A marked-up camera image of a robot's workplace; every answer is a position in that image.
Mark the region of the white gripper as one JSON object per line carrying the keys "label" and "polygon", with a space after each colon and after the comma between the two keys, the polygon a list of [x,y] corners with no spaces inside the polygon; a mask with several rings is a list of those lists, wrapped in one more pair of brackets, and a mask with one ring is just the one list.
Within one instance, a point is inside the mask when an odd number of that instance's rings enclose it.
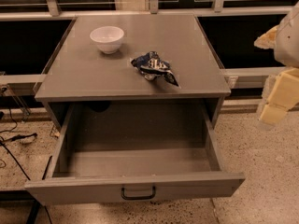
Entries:
{"label": "white gripper", "polygon": [[259,121],[275,126],[299,103],[299,2],[280,22],[254,41],[259,49],[273,49],[275,59],[289,67],[264,86]]}

